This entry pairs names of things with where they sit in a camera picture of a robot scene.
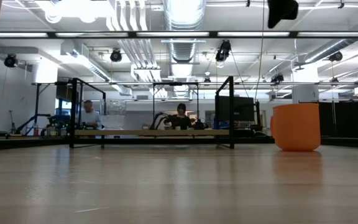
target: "ventilation duct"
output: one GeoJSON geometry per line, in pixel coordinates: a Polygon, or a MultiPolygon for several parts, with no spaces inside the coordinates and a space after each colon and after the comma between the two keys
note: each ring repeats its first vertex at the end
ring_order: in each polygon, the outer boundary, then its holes
{"type": "MultiPolygon", "coordinates": [[[[358,25],[351,28],[351,30],[358,30],[358,25]]],[[[343,39],[343,40],[332,40],[327,44],[319,47],[318,49],[300,56],[299,62],[296,65],[306,65],[309,63],[315,63],[319,60],[329,57],[332,54],[350,46],[358,41],[358,39],[343,39]]],[[[290,61],[283,61],[275,67],[275,70],[282,71],[291,65],[290,61]]]]}
{"type": "MultiPolygon", "coordinates": [[[[71,55],[75,58],[75,63],[83,65],[94,75],[103,79],[105,82],[117,82],[113,80],[107,71],[103,69],[101,66],[89,58],[89,49],[86,45],[82,44],[80,47],[77,47],[72,40],[65,40],[60,46],[60,54],[61,55],[71,55]]],[[[132,96],[132,90],[130,88],[125,88],[120,85],[112,85],[120,95],[122,96],[132,96]]]]}
{"type": "MultiPolygon", "coordinates": [[[[170,31],[200,30],[203,25],[206,0],[164,0],[165,25],[170,31]]],[[[195,59],[196,43],[170,43],[169,51],[171,73],[174,77],[189,77],[193,65],[181,64],[193,62],[195,59]]]]}
{"type": "Polygon", "coordinates": [[[343,39],[343,40],[332,40],[327,44],[323,45],[322,47],[316,49],[313,52],[308,53],[303,58],[303,63],[300,65],[304,65],[307,63],[315,63],[319,60],[327,58],[336,52],[348,47],[354,43],[356,43],[358,39],[343,39]]]}

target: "fluorescent light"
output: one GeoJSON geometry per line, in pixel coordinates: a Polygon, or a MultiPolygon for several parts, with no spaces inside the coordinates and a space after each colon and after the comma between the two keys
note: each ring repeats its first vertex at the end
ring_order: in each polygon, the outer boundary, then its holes
{"type": "Polygon", "coordinates": [[[85,32],[85,33],[72,33],[72,32],[59,32],[56,33],[57,37],[128,37],[127,32],[85,32]]]}
{"type": "Polygon", "coordinates": [[[358,37],[358,32],[299,32],[298,37],[358,37]]]}
{"type": "Polygon", "coordinates": [[[89,84],[96,86],[96,85],[110,85],[110,83],[93,83],[93,82],[88,82],[89,84]]]}
{"type": "Polygon", "coordinates": [[[195,44],[195,43],[205,43],[205,40],[161,40],[161,43],[163,44],[174,44],[174,43],[180,43],[180,44],[195,44]]]}
{"type": "Polygon", "coordinates": [[[75,37],[83,35],[84,33],[56,33],[57,37],[75,37]]]}
{"type": "Polygon", "coordinates": [[[189,31],[189,32],[138,32],[138,37],[207,37],[209,36],[209,32],[197,32],[197,31],[189,31]]]}
{"type": "Polygon", "coordinates": [[[12,33],[12,32],[0,32],[0,37],[48,37],[47,33],[12,33]]]}
{"type": "Polygon", "coordinates": [[[125,83],[125,82],[117,82],[115,84],[118,84],[118,85],[153,85],[153,83],[151,82],[128,82],[128,83],[125,83]]]}
{"type": "Polygon", "coordinates": [[[288,37],[289,32],[218,32],[218,37],[288,37]]]}

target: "black object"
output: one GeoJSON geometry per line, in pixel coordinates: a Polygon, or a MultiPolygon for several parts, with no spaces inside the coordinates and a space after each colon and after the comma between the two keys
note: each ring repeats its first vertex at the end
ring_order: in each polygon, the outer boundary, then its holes
{"type": "Polygon", "coordinates": [[[275,75],[274,77],[272,77],[271,82],[272,83],[280,83],[282,81],[284,81],[284,76],[283,76],[283,74],[279,73],[279,74],[275,75]]]}
{"type": "Polygon", "coordinates": [[[339,80],[338,80],[338,78],[333,77],[329,82],[331,82],[331,83],[338,82],[339,83],[339,80]]]}
{"type": "Polygon", "coordinates": [[[200,119],[197,119],[193,127],[195,130],[204,130],[207,128],[207,125],[202,123],[200,119]]]}
{"type": "Polygon", "coordinates": [[[210,79],[209,77],[206,77],[206,78],[204,79],[204,82],[211,82],[211,79],[210,79]]]}
{"type": "Polygon", "coordinates": [[[178,117],[178,115],[169,116],[164,123],[172,123],[172,128],[180,127],[181,130],[187,130],[187,128],[192,128],[190,118],[185,116],[184,118],[178,117]]]}
{"type": "Polygon", "coordinates": [[[216,61],[217,62],[224,62],[228,56],[230,55],[229,52],[231,51],[231,44],[229,40],[223,40],[222,44],[216,54],[216,61]]]}
{"type": "Polygon", "coordinates": [[[8,68],[16,68],[18,64],[16,54],[9,54],[5,58],[4,65],[8,68]]]}
{"type": "Polygon", "coordinates": [[[110,60],[112,62],[120,62],[122,59],[122,55],[119,49],[114,49],[110,55],[110,60]]]}
{"type": "Polygon", "coordinates": [[[328,60],[330,60],[331,62],[338,62],[340,60],[342,60],[343,55],[341,52],[336,52],[335,54],[331,55],[328,57],[328,60]]]}
{"type": "MultiPolygon", "coordinates": [[[[229,96],[219,96],[219,121],[228,121],[230,117],[229,96]]],[[[249,97],[234,97],[234,120],[255,121],[254,99],[249,97]]]]}
{"type": "Polygon", "coordinates": [[[294,0],[268,0],[268,28],[273,29],[282,19],[298,17],[299,4],[294,0]]]}
{"type": "Polygon", "coordinates": [[[168,114],[166,114],[166,113],[163,113],[163,112],[160,112],[160,113],[157,113],[155,116],[154,116],[154,119],[153,119],[153,123],[152,123],[152,125],[150,125],[150,130],[155,130],[155,128],[157,128],[159,125],[160,125],[160,123],[161,123],[161,121],[163,120],[163,119],[166,119],[166,118],[168,118],[169,117],[169,115],[168,114]],[[155,122],[157,121],[157,118],[159,117],[159,116],[163,116],[159,121],[158,121],[158,123],[157,123],[157,125],[155,125],[155,122]]]}

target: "white pipe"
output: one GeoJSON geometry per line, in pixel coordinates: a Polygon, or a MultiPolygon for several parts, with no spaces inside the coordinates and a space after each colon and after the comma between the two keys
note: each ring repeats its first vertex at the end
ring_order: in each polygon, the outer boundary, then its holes
{"type": "MultiPolygon", "coordinates": [[[[131,9],[129,24],[131,25],[132,30],[138,31],[139,28],[138,28],[138,26],[137,26],[137,21],[136,21],[136,3],[135,3],[135,0],[129,0],[129,7],[130,7],[130,9],[131,9]]],[[[138,55],[138,58],[139,58],[139,60],[140,60],[140,62],[141,62],[141,64],[142,64],[142,66],[143,66],[144,68],[146,68],[147,66],[146,66],[146,63],[145,63],[145,59],[143,58],[142,52],[139,50],[139,48],[138,48],[136,42],[138,42],[139,45],[140,45],[140,47],[141,47],[142,41],[139,41],[139,40],[136,40],[136,41],[130,40],[130,43],[131,43],[133,49],[135,50],[136,54],[138,55]]]]}
{"type": "Polygon", "coordinates": [[[139,0],[139,23],[142,30],[147,30],[145,0],[139,0]]]}
{"type": "MultiPolygon", "coordinates": [[[[143,31],[147,30],[145,0],[139,0],[139,23],[143,31]]],[[[143,41],[145,44],[146,51],[149,52],[147,55],[150,57],[150,62],[151,62],[150,64],[152,64],[153,68],[158,68],[150,39],[143,40],[143,41]]]]}
{"type": "Polygon", "coordinates": [[[135,4],[135,0],[129,0],[129,7],[131,9],[131,16],[129,19],[129,24],[132,27],[132,30],[134,31],[138,31],[139,28],[137,26],[137,22],[136,22],[136,4],[135,4]]]}
{"type": "MultiPolygon", "coordinates": [[[[125,0],[119,0],[120,2],[120,5],[121,5],[121,16],[120,16],[120,19],[119,19],[119,23],[122,27],[123,30],[129,30],[129,27],[128,27],[128,23],[127,23],[127,19],[126,19],[126,1],[125,0]]],[[[135,63],[138,67],[141,67],[142,66],[142,63],[141,63],[141,59],[139,57],[139,55],[135,54],[135,47],[134,46],[131,46],[131,44],[129,42],[126,42],[125,40],[123,40],[124,44],[127,44],[127,48],[131,51],[131,54],[133,54],[133,58],[135,59],[135,63]]]]}

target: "ceiling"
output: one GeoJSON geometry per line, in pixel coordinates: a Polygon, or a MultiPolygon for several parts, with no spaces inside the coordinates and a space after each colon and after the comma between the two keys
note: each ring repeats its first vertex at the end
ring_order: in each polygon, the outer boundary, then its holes
{"type": "MultiPolygon", "coordinates": [[[[313,6],[338,6],[340,0],[297,0],[301,7],[313,6]]],[[[262,17],[265,14],[265,22],[268,19],[269,10],[265,12],[262,0],[251,1],[251,7],[242,6],[246,1],[207,0],[203,30],[262,30],[262,17]]],[[[20,7],[37,7],[33,1],[3,0],[3,3],[12,8],[2,6],[0,15],[0,31],[108,31],[105,18],[97,18],[95,22],[86,24],[79,18],[63,18],[57,24],[50,24],[45,20],[45,13],[41,9],[20,9],[20,7]]],[[[281,21],[274,30],[354,30],[352,27],[358,24],[358,0],[345,1],[349,7],[342,9],[308,9],[300,10],[298,18],[294,21],[281,21]]],[[[146,21],[149,30],[164,30],[164,13],[159,8],[162,1],[149,0],[146,2],[146,21]]],[[[112,63],[109,56],[113,48],[120,45],[116,39],[84,39],[76,40],[85,44],[91,57],[98,66],[105,69],[118,81],[132,82],[129,75],[131,62],[123,54],[123,60],[112,63]]],[[[264,39],[263,47],[261,39],[231,39],[233,54],[225,61],[223,68],[217,68],[214,55],[221,43],[221,39],[205,39],[205,43],[198,44],[195,62],[199,63],[193,67],[192,80],[202,81],[210,72],[211,81],[224,81],[228,76],[239,76],[244,81],[255,82],[259,77],[269,78],[274,75],[269,73],[282,59],[294,59],[296,55],[307,54],[323,46],[330,39],[264,39]]],[[[0,47],[37,47],[40,50],[56,57],[64,65],[59,69],[61,77],[81,77],[85,80],[98,81],[93,74],[84,66],[70,63],[67,55],[60,55],[62,40],[0,40],[0,47]]],[[[161,68],[161,77],[167,78],[170,73],[170,56],[167,44],[161,43],[161,39],[152,39],[152,47],[158,65],[161,68]]],[[[358,42],[341,50],[347,60],[358,54],[358,42]]],[[[331,69],[331,62],[318,62],[319,79],[329,80],[333,75],[358,69],[358,57],[346,62],[334,62],[337,64],[331,69]]],[[[291,68],[282,70],[285,81],[291,81],[291,68]]],[[[348,76],[341,81],[352,82],[358,80],[358,73],[348,76]]]]}

